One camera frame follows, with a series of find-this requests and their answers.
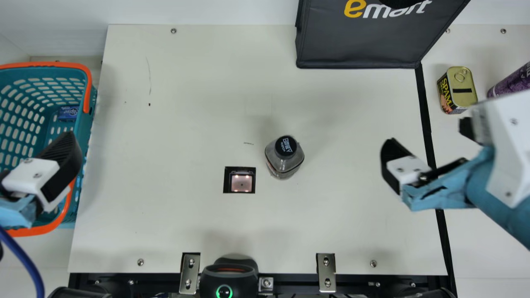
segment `white table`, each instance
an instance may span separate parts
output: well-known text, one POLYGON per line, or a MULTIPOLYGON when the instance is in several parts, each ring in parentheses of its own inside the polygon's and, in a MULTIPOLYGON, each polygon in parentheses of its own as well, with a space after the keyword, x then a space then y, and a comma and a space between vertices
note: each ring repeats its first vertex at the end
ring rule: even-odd
POLYGON ((413 70, 297 69, 292 26, 170 29, 109 26, 70 272, 176 273, 198 251, 201 267, 237 252, 316 273, 334 252, 339 274, 447 274, 434 211, 380 174, 387 138, 425 158, 413 70), (306 159, 279 181, 263 151, 284 134, 306 159), (256 193, 223 194, 225 166, 256 167, 256 193))
MULTIPOLYGON (((480 146, 458 133, 458 119, 469 116, 469 111, 462 115, 441 111, 436 80, 451 66, 466 66, 473 73, 479 100, 483 100, 490 87, 530 60, 530 26, 454 25, 450 29, 423 60, 438 166, 459 157, 471 159, 480 146), (506 34, 500 33, 501 28, 506 29, 506 34)), ((526 285, 530 284, 530 252, 512 236, 479 210, 452 210, 445 214, 460 295, 463 293, 458 280, 462 278, 473 279, 462 281, 463 289, 474 287, 483 293, 508 280, 502 295, 505 297, 514 289, 510 284, 515 279, 525 278, 526 285)), ((527 290, 526 287, 519 294, 526 295, 527 290)), ((472 294, 469 297, 482 297, 479 292, 466 293, 472 294)))

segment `teal plastic basket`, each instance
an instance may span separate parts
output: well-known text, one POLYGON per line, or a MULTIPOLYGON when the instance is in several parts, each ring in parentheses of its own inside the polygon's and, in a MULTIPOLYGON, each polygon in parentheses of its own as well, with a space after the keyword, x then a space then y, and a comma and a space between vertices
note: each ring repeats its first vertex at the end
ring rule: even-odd
MULTIPOLYGON (((61 133, 74 132, 86 162, 97 90, 89 69, 81 64, 30 62, 0 66, 0 171, 11 170, 42 151, 61 133), (58 119, 61 107, 78 107, 77 118, 58 119)), ((60 227, 73 227, 84 175, 77 176, 70 206, 60 227)), ((31 229, 10 227, 13 236, 53 230, 65 206, 63 200, 50 213, 41 214, 31 229)))

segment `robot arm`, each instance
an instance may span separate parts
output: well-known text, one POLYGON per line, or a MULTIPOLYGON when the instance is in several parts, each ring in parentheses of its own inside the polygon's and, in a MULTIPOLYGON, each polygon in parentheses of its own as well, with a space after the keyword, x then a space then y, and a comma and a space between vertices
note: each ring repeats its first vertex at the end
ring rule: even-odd
POLYGON ((0 226, 31 227, 70 192, 83 157, 74 133, 56 138, 37 156, 0 173, 0 226))
POLYGON ((477 104, 461 133, 482 151, 437 170, 389 139, 381 149, 383 178, 412 211, 476 207, 530 249, 529 110, 530 91, 477 104))

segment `green light ring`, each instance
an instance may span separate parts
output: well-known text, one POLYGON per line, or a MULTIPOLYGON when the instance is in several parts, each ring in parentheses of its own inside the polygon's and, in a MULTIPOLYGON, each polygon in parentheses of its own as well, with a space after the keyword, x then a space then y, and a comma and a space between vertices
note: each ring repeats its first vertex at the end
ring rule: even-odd
POLYGON ((230 296, 228 296, 228 298, 232 298, 232 295, 234 294, 234 291, 232 291, 232 288, 229 286, 229 285, 220 285, 217 290, 215 291, 215 295, 217 296, 217 298, 221 298, 219 296, 219 289, 222 288, 222 287, 227 287, 229 290, 230 290, 230 296))

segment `black stripe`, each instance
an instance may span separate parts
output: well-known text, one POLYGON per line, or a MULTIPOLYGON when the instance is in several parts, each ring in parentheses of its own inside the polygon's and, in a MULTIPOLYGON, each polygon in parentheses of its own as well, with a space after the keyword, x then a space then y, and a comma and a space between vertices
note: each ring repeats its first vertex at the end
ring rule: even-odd
POLYGON ((473 90, 471 88, 467 89, 453 89, 453 93, 471 93, 473 90))
MULTIPOLYGON (((416 72, 416 86, 418 88, 418 98, 420 104, 421 127, 423 130, 423 141, 425 143, 425 153, 427 156, 427 164, 436 169, 436 158, 434 155, 434 147, 432 145, 431 125, 429 117, 429 107, 427 105, 427 93, 425 90, 425 79, 423 77, 422 64, 415 69, 416 72)), ((443 210, 436 210, 436 221, 438 222, 438 233, 440 234, 441 250, 444 254, 445 268, 449 277, 449 290, 456 295, 455 275, 453 271, 453 258, 451 256, 451 246, 449 245, 449 234, 447 233, 447 224, 445 222, 445 214, 443 210)))

